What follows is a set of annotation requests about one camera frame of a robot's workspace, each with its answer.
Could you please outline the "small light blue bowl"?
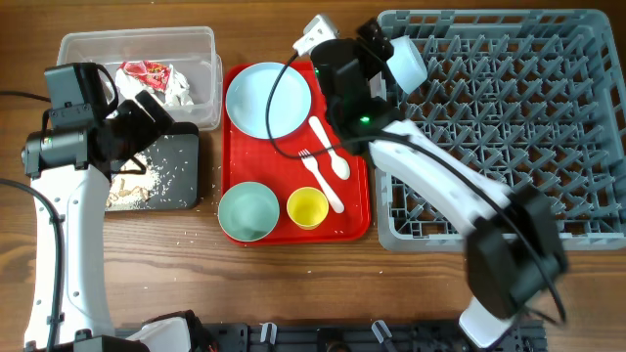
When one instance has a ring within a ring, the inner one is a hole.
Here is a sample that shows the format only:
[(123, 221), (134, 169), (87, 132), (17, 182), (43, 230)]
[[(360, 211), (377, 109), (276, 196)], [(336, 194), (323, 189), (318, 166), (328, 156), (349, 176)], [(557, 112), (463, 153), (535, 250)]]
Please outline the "small light blue bowl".
[(390, 44), (393, 54), (386, 64), (401, 90), (411, 94), (427, 79), (425, 61), (408, 35), (392, 39)]

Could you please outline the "white napkin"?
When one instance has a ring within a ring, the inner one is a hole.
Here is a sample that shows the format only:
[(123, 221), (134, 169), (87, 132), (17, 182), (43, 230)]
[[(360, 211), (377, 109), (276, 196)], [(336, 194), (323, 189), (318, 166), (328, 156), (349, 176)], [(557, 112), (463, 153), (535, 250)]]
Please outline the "white napkin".
[(136, 100), (136, 96), (146, 91), (156, 102), (164, 108), (177, 122), (191, 121), (193, 105), (191, 86), (187, 77), (178, 71), (173, 65), (165, 92), (159, 92), (141, 83), (139, 80), (126, 75), (119, 67), (114, 72), (113, 83), (105, 83), (107, 98), (114, 96), (113, 90), (119, 95), (119, 100)]

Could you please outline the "mint green bowl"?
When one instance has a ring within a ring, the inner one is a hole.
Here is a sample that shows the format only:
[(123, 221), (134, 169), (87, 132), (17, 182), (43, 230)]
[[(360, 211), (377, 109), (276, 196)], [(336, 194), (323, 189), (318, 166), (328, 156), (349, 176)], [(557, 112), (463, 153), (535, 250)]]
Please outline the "mint green bowl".
[(280, 204), (265, 185), (242, 182), (230, 188), (218, 205), (223, 232), (238, 242), (257, 242), (267, 237), (280, 219)]

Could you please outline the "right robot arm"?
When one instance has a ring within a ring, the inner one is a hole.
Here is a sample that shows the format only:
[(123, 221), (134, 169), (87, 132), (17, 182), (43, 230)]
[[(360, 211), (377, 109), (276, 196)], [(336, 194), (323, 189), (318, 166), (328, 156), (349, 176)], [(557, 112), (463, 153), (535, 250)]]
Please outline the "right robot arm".
[(568, 263), (549, 199), (532, 186), (518, 191), (479, 174), (437, 147), (372, 82), (380, 76), (405, 93), (427, 79), (413, 41), (388, 39), (376, 20), (341, 38), (315, 16), (293, 47), (308, 56), (326, 100), (326, 120), (351, 154), (399, 179), (440, 211), (464, 238), (472, 299), (459, 326), (478, 348), (501, 340), (530, 302), (548, 291), (566, 320), (556, 280)]

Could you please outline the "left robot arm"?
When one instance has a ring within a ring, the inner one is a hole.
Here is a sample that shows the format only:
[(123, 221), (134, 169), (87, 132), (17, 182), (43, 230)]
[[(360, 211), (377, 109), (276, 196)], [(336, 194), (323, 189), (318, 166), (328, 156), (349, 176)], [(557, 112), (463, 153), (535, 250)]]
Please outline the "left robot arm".
[(194, 351), (206, 343), (190, 311), (115, 336), (104, 280), (104, 219), (114, 166), (168, 132), (174, 120), (147, 91), (107, 98), (94, 63), (45, 71), (51, 106), (22, 150), (37, 222), (35, 291), (26, 351)]

